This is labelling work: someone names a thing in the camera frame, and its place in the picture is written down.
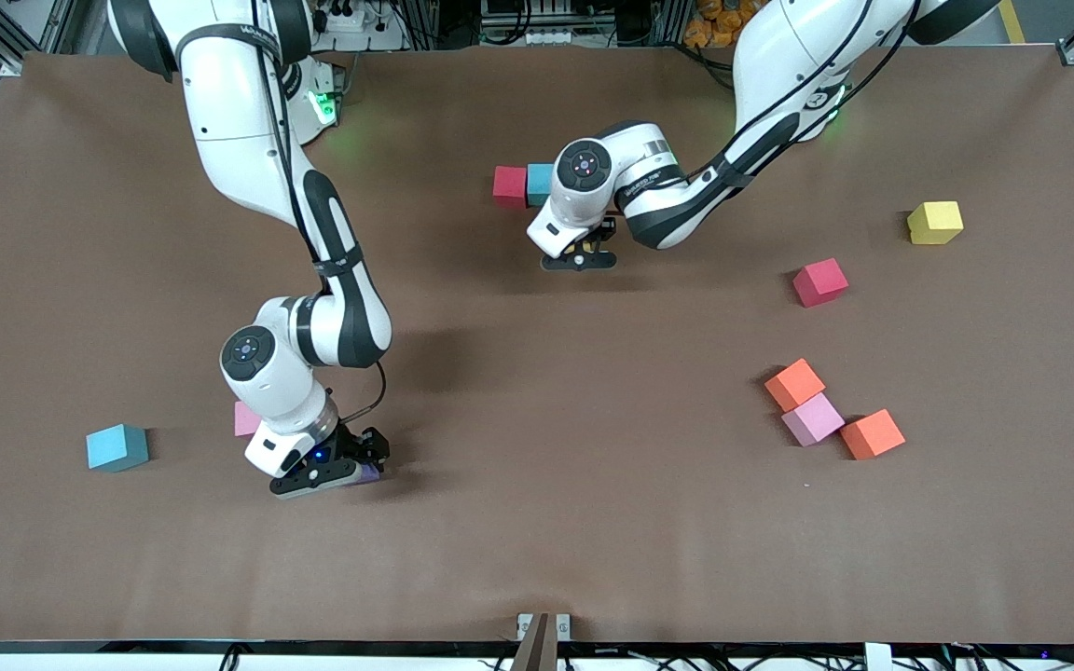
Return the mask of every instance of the foam cube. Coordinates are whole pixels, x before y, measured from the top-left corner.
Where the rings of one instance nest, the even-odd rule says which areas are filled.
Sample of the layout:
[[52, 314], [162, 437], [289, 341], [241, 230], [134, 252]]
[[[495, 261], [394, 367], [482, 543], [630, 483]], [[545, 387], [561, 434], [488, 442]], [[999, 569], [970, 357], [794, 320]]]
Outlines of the foam cube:
[[840, 271], [836, 259], [803, 266], [802, 271], [794, 276], [794, 290], [798, 292], [798, 300], [807, 308], [834, 301], [844, 289], [847, 289], [847, 278], [844, 277], [844, 272]]
[[86, 436], [89, 468], [118, 472], [148, 462], [148, 439], [144, 429], [119, 424]]
[[883, 455], [906, 441], [887, 409], [854, 421], [844, 426], [840, 434], [847, 442], [848, 450], [852, 450], [852, 455], [858, 460]]
[[259, 422], [259, 415], [251, 412], [247, 404], [235, 400], [235, 437], [255, 436]]
[[798, 444], [804, 448], [814, 446], [844, 425], [844, 418], [836, 411], [827, 394], [815, 394], [814, 398], [785, 413], [781, 420], [798, 439]]
[[491, 196], [502, 208], [523, 209], [528, 207], [525, 196], [525, 181], [528, 170], [521, 166], [495, 166], [495, 179], [491, 183]]
[[768, 379], [765, 388], [777, 400], [781, 411], [789, 412], [813, 398], [818, 392], [826, 390], [827, 385], [824, 385], [823, 380], [810, 368], [807, 360], [798, 360]]
[[915, 245], [945, 245], [964, 229], [955, 201], [923, 203], [906, 217], [906, 224]]
[[554, 164], [528, 164], [525, 199], [529, 208], [539, 208], [549, 200], [549, 184], [554, 177]]

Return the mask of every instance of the orange object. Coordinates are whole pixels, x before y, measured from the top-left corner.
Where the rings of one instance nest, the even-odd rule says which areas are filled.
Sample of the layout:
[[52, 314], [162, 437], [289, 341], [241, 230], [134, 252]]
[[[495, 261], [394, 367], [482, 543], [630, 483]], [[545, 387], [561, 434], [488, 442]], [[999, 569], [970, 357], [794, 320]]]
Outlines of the orange object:
[[724, 0], [695, 0], [695, 6], [703, 18], [711, 21], [715, 20], [715, 17], [720, 16], [720, 12], [724, 11]]
[[847, 442], [852, 455], [858, 460], [883, 455], [906, 441], [887, 409], [879, 409], [863, 420], [856, 420], [840, 428], [839, 433]]
[[711, 40], [711, 24], [709, 21], [692, 18], [686, 25], [686, 31], [682, 34], [682, 43], [685, 46], [698, 47], [702, 49]]
[[724, 10], [720, 12], [720, 16], [715, 18], [715, 29], [721, 32], [737, 32], [740, 30], [740, 26], [743, 25], [743, 18], [740, 17], [740, 12], [734, 10]]
[[789, 412], [801, 404], [813, 398], [815, 394], [826, 390], [827, 385], [810, 368], [807, 360], [798, 360], [770, 378], [765, 388], [780, 405], [782, 412]]

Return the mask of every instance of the magenta cube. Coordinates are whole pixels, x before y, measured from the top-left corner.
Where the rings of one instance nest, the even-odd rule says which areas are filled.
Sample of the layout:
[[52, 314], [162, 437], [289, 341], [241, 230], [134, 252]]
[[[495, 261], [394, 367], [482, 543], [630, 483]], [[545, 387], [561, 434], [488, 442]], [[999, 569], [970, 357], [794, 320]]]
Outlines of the magenta cube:
[[257, 428], [259, 428], [259, 415], [251, 412], [243, 400], [235, 400], [235, 437], [255, 435]]
[[785, 425], [789, 427], [789, 433], [798, 439], [802, 447], [814, 446], [823, 438], [834, 434], [840, 426], [844, 425], [844, 418], [839, 415], [836, 407], [827, 399], [827, 395], [819, 392], [814, 398], [807, 400], [801, 406], [794, 408], [781, 417]]
[[802, 306], [813, 308], [828, 301], [834, 301], [847, 289], [847, 278], [840, 271], [836, 259], [827, 259], [802, 267], [794, 276], [794, 289]]
[[528, 207], [527, 166], [495, 166], [495, 179], [491, 184], [491, 196], [502, 208], [523, 209]]

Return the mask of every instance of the led light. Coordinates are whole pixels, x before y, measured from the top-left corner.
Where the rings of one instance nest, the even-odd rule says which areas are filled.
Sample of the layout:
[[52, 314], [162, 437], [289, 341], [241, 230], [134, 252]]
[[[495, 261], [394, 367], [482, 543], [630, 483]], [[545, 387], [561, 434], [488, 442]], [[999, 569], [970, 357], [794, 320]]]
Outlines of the led light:
[[310, 90], [309, 103], [315, 107], [317, 120], [320, 120], [321, 123], [333, 123], [334, 119], [337, 119], [334, 115], [334, 102], [329, 99], [328, 94], [317, 94]]

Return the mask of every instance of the blue cube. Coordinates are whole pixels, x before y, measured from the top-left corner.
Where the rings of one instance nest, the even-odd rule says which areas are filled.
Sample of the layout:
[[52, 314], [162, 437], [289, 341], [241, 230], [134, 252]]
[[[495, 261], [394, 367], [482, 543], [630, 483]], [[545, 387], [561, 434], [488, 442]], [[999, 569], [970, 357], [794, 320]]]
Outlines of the blue cube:
[[86, 436], [89, 468], [118, 472], [148, 462], [148, 438], [144, 429], [119, 424]]
[[549, 200], [549, 183], [554, 177], [554, 164], [528, 164], [525, 201], [529, 208], [539, 208]]

